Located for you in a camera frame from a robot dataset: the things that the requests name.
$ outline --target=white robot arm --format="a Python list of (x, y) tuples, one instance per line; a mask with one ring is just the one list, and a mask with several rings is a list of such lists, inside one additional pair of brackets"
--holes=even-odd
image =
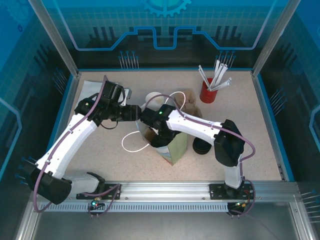
[[(67, 176), (65, 171), (82, 143), (105, 119), (117, 122), (140, 119), (146, 125), (158, 130), (160, 136), (166, 138), (169, 136), (169, 138), (172, 137), (173, 139), (175, 134), (184, 132), (203, 139), (214, 146), (215, 158), (224, 167), (225, 185), (232, 190), (237, 190), (241, 187), (243, 180), (240, 172), (240, 160), (245, 143), (231, 134), (213, 128), (213, 126), (216, 126), (240, 134), (232, 121), (226, 120), (225, 123), (207, 121), (186, 113), (183, 113), (182, 116), (181, 112), (174, 106), (166, 104), (162, 105), (158, 111), (146, 108), (141, 112), (140, 107), (137, 105), (125, 105), (123, 101), (121, 101), (122, 104), (118, 104), (121, 94), (124, 95), (122, 86), (108, 81), (104, 88), (106, 89), (103, 94), (105, 98), (99, 101), (97, 107), (86, 120), (71, 131), (70, 128), (78, 123), (93, 106), (94, 101), (92, 98), (94, 96), (80, 101), (76, 107), (76, 114), (72, 116), (68, 127), (60, 138), (66, 132), (71, 131), (71, 134), (68, 134), (63, 144), (57, 147), (50, 164), (44, 170), (38, 187), (40, 195), (54, 204), (60, 204), (71, 194), (99, 193), (101, 191), (99, 184), (104, 184), (102, 177), (91, 172), (81, 176)], [(128, 94), (126, 92), (126, 98), (130, 97), (129, 92)], [(34, 190), (40, 171), (48, 162), (48, 156), (59, 142), (59, 139), (34, 166), (26, 165), (24, 167), (24, 175), (31, 190)]]

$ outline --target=transparent wall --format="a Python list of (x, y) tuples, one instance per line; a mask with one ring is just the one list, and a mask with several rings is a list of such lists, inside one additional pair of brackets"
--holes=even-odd
[(80, 69), (212, 67), (226, 51), (252, 68), (287, 0), (43, 3)]
[(70, 73), (28, 1), (1, 3), (0, 236), (9, 240), (31, 192), (21, 168), (45, 153)]
[[(294, 178), (302, 193), (320, 191), (319, 9), (319, 1), (301, 0), (261, 71)], [(311, 221), (318, 221), (319, 218), (313, 217), (319, 215), (319, 204), (310, 203), (307, 207), (312, 207), (307, 209), (313, 212)]]

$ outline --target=white paper cup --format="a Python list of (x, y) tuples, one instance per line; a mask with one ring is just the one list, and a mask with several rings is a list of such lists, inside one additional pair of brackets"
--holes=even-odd
[[(160, 92), (150, 92), (146, 97), (145, 97), (145, 102), (148, 102), (152, 97), (161, 94)], [(152, 109), (154, 111), (158, 111), (160, 107), (164, 104), (164, 97), (163, 96), (158, 96), (155, 97), (154, 99), (149, 102), (148, 106), (146, 106), (148, 109)]]

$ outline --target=beige work surface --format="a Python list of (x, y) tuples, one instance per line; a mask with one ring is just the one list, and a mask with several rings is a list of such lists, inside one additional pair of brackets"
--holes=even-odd
[[(223, 81), (232, 77), (232, 84), (218, 91), (214, 103), (200, 101), (202, 80), (198, 71), (133, 71), (133, 72), (83, 72), (73, 103), (79, 98), (83, 82), (102, 82), (104, 75), (112, 82), (132, 90), (127, 104), (142, 105), (150, 92), (171, 94), (192, 89), (197, 97), (196, 105), (203, 118), (215, 122), (232, 120), (241, 134), (251, 141), (256, 154), (243, 162), (243, 173), (249, 180), (281, 180), (274, 151), (258, 102), (250, 72), (228, 71)], [(103, 121), (107, 127), (114, 122)], [(217, 181), (224, 180), (223, 166), (215, 159), (214, 148), (206, 155), (198, 155), (192, 148), (193, 136), (188, 136), (188, 149), (183, 157), (171, 166), (156, 151), (148, 146), (142, 151), (130, 153), (121, 146), (122, 138), (137, 131), (135, 122), (120, 122), (113, 130), (99, 127), (77, 151), (66, 173), (94, 172), (107, 181)], [(124, 145), (128, 150), (137, 150), (146, 143), (139, 133), (128, 136)], [(244, 156), (251, 153), (244, 146)]]

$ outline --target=red cup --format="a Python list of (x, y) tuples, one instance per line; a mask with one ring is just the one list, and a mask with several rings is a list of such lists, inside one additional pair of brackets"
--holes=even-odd
[[(213, 78), (208, 77), (209, 84), (212, 82)], [(205, 104), (211, 104), (215, 101), (216, 95), (218, 90), (215, 91), (209, 91), (208, 86), (206, 85), (205, 81), (202, 82), (202, 88), (200, 93), (200, 100), (204, 102)]]

